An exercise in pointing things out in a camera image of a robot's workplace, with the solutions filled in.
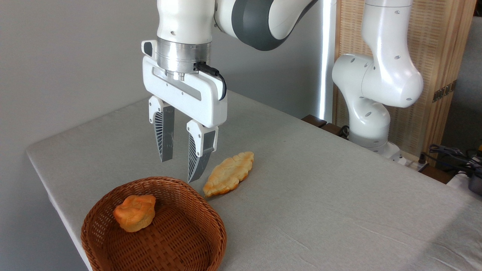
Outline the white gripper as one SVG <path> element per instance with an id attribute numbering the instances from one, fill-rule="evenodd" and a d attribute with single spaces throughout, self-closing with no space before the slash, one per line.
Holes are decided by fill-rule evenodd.
<path id="1" fill-rule="evenodd" d="M 223 83 L 206 72 L 185 74 L 182 81 L 170 78 L 158 66 L 157 41 L 143 41 L 141 50 L 143 83 L 153 96 L 149 99 L 149 121 L 161 162 L 173 157 L 175 109 L 191 117 L 186 124 L 188 141 L 188 183 L 198 180 L 217 150 L 218 127 L 227 120 L 228 99 L 221 99 Z"/>

